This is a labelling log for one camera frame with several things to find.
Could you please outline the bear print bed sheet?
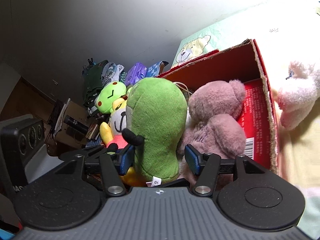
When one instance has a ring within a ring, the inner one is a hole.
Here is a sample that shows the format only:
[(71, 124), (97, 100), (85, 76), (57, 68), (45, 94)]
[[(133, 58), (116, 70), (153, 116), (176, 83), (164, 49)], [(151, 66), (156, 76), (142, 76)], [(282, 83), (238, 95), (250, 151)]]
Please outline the bear print bed sheet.
[(234, 118), (247, 139), (235, 157), (219, 157), (188, 141), (191, 189), (169, 189), (161, 207), (177, 215), (179, 233), (192, 239), (309, 239), (298, 227), (304, 192), (284, 178), (280, 131), (297, 130), (318, 113), (319, 52), (310, 46), (310, 9), (275, 0), (214, 24), (216, 48), (171, 68), (163, 77), (193, 91), (191, 122), (210, 108), (204, 85), (239, 80), (245, 87)]

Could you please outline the yellow tiger plush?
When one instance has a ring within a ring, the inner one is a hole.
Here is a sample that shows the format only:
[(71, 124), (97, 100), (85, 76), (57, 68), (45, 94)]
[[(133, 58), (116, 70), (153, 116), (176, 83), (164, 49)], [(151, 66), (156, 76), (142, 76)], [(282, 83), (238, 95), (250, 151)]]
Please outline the yellow tiger plush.
[(118, 98), (112, 103), (112, 113), (108, 124), (102, 122), (100, 125), (100, 136), (106, 147), (112, 143), (123, 149), (127, 142), (122, 136), (122, 130), (126, 128), (126, 98)]

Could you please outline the purple toy case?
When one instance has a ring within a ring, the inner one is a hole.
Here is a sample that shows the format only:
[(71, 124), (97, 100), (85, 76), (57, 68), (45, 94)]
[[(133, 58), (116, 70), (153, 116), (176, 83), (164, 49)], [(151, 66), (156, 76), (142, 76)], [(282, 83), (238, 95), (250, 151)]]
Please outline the purple toy case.
[(135, 65), (127, 72), (125, 79), (125, 85), (134, 85), (139, 80), (143, 79), (146, 76), (147, 67), (141, 62), (135, 63)]

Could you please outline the green plush toy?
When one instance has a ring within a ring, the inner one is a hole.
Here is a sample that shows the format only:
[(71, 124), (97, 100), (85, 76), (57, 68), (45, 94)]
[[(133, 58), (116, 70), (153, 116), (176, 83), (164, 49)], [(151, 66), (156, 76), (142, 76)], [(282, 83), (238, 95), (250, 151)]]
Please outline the green plush toy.
[(131, 88), (122, 135), (135, 148), (137, 175), (145, 181), (157, 177), (163, 183), (178, 178), (176, 149), (186, 118), (187, 101), (173, 82), (146, 77)]

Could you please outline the green frog plush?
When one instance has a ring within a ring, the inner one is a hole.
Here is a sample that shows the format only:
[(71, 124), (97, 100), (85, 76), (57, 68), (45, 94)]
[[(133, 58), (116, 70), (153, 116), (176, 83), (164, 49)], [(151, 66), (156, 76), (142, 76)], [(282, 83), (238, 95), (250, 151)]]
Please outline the green frog plush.
[(112, 103), (126, 94), (126, 86), (119, 81), (112, 81), (106, 85), (95, 99), (95, 106), (102, 114), (112, 112)]

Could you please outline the pink plush toy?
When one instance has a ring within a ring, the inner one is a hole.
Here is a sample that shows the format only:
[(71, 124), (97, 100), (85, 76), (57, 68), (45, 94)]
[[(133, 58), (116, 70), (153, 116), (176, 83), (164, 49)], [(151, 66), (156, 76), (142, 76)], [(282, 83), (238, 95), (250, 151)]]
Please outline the pink plush toy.
[(289, 77), (278, 91), (281, 125), (287, 130), (295, 129), (308, 116), (318, 98), (319, 63), (291, 62)]

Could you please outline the pile of folded clothes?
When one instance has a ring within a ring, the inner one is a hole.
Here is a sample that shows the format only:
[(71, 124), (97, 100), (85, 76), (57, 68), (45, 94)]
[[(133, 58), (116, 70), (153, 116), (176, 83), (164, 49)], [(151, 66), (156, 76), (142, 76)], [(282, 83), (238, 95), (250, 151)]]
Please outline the pile of folded clothes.
[(113, 81), (119, 81), (120, 75), (124, 68), (125, 67), (121, 64), (115, 64), (114, 62), (107, 63), (101, 73), (101, 83), (103, 87)]

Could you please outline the red cardboard box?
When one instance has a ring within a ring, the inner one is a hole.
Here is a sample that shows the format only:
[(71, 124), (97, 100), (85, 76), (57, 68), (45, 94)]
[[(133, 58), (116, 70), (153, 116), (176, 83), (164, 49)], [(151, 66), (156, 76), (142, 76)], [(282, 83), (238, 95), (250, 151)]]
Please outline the red cardboard box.
[(247, 39), (223, 51), (212, 51), (160, 74), (192, 91), (210, 81), (240, 80), (245, 101), (238, 118), (247, 137), (245, 154), (278, 173), (277, 117), (267, 72), (256, 40)]

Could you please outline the mauve teddy bear plush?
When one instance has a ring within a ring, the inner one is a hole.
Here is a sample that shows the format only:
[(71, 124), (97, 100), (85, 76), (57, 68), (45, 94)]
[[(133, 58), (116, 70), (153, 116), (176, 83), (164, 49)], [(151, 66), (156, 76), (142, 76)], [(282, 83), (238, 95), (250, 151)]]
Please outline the mauve teddy bear plush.
[(188, 100), (189, 121), (178, 143), (180, 178), (193, 187), (193, 175), (184, 157), (184, 148), (191, 144), (200, 153), (214, 153), (222, 159), (234, 159), (243, 154), (245, 132), (237, 119), (245, 100), (245, 86), (239, 80), (212, 81), (198, 88)]

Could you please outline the blue checkered cloth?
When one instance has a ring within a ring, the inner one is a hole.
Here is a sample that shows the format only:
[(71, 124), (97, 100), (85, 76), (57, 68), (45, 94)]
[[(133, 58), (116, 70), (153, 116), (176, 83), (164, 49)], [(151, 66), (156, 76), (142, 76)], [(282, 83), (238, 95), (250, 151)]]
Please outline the blue checkered cloth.
[(162, 74), (163, 69), (168, 65), (167, 61), (159, 61), (147, 68), (145, 77), (157, 77)]

